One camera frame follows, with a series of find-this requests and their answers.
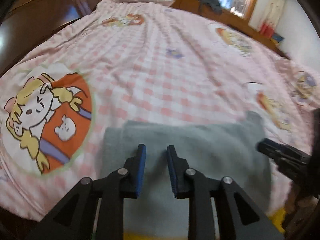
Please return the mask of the grey pants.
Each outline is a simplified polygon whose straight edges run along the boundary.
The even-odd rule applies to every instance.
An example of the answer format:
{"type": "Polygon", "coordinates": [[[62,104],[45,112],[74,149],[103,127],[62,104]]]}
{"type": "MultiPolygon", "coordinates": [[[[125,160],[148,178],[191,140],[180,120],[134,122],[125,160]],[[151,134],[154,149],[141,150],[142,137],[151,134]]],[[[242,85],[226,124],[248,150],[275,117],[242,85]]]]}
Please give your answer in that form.
{"type": "Polygon", "coordinates": [[[124,203],[124,229],[153,237],[185,237],[189,204],[178,200],[171,189],[165,152],[174,145],[177,155],[208,178],[233,178],[261,210],[270,203],[271,168],[268,158],[257,152],[264,138],[263,119],[249,111],[234,123],[168,126],[128,121],[105,131],[96,166],[103,178],[146,146],[142,191],[124,203]]]}

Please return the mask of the yellow fluffy garment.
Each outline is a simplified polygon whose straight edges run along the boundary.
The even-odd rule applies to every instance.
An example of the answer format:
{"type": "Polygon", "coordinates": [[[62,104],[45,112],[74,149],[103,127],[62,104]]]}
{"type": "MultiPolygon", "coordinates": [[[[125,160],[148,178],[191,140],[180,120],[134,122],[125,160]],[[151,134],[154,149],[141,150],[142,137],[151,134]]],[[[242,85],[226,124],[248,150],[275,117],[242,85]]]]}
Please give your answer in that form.
{"type": "MultiPolygon", "coordinates": [[[[282,234],[285,234],[285,230],[282,227],[282,222],[284,221],[286,212],[285,209],[282,207],[272,213],[268,216],[269,220],[272,222],[272,224],[276,227],[276,229],[282,234]]],[[[174,237],[174,238],[168,238],[168,237],[151,237],[151,236],[144,236],[137,233],[132,232],[125,232],[124,233],[124,239],[125,240],[157,240],[157,239],[186,239],[185,237],[174,237]]]]}

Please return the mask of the blue book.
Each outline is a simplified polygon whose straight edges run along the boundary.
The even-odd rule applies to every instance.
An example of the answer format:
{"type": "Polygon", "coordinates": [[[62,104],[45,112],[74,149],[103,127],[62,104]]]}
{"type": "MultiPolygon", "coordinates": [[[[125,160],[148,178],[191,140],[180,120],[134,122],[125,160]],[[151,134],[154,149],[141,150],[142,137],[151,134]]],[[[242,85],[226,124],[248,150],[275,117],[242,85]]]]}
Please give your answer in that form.
{"type": "Polygon", "coordinates": [[[273,44],[278,46],[284,40],[284,38],[281,35],[279,35],[278,33],[273,33],[270,40],[273,44]]]}

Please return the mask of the wooden windowsill cabinet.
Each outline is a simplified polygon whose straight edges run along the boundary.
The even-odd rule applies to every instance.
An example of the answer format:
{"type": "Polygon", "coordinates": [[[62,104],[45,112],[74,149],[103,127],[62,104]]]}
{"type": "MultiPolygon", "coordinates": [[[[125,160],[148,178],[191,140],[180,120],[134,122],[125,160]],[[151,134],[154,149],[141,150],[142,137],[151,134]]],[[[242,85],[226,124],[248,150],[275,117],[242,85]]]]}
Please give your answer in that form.
{"type": "Polygon", "coordinates": [[[222,9],[222,14],[216,14],[208,5],[200,5],[199,0],[174,0],[172,8],[192,12],[194,14],[200,15],[202,17],[223,23],[234,30],[241,32],[248,37],[260,42],[267,48],[271,49],[279,56],[286,59],[290,58],[282,52],[276,45],[270,41],[268,38],[263,37],[255,29],[250,27],[246,20],[239,18],[238,16],[233,15],[231,12],[228,12],[225,9],[222,9]]]}

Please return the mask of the right red cream curtain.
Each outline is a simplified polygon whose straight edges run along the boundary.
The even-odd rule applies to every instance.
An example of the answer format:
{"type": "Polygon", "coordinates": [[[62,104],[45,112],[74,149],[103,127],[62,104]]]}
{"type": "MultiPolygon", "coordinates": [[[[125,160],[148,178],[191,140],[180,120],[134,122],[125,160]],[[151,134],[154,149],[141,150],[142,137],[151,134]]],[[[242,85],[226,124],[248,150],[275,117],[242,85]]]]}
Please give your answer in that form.
{"type": "Polygon", "coordinates": [[[276,26],[282,16],[286,0],[269,0],[263,16],[261,18],[261,25],[259,33],[266,38],[271,38],[274,34],[276,26]]]}

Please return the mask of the dark clothes on cabinet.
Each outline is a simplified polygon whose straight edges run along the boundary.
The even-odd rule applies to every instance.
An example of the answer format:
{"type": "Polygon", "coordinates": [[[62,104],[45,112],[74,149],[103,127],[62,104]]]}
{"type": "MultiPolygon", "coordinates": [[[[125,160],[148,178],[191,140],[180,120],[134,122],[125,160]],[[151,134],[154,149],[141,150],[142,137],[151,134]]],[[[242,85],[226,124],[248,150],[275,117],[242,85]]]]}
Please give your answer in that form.
{"type": "Polygon", "coordinates": [[[199,1],[199,7],[198,7],[198,12],[202,12],[202,7],[204,5],[207,5],[210,7],[212,12],[216,15],[221,15],[222,14],[222,8],[221,4],[218,0],[198,0],[199,1]]]}

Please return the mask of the pink checkered cartoon bedspread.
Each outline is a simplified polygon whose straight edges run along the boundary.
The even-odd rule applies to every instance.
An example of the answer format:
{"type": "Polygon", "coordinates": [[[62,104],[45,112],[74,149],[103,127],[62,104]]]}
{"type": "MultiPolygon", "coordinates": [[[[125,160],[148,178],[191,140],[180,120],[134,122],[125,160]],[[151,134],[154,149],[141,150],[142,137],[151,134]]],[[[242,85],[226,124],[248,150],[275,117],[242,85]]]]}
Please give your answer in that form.
{"type": "Polygon", "coordinates": [[[97,178],[105,130],[264,120],[306,153],[319,73],[171,0],[103,0],[1,77],[1,207],[40,220],[97,178]]]}

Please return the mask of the dark wooden headboard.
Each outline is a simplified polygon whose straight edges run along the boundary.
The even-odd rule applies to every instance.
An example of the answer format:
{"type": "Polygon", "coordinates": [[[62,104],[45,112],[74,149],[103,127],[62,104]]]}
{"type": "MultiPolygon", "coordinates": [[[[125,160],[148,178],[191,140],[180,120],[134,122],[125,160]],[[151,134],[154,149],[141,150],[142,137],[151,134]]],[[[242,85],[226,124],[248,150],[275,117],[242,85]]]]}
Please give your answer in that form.
{"type": "Polygon", "coordinates": [[[1,74],[102,0],[15,0],[1,19],[1,74]]]}

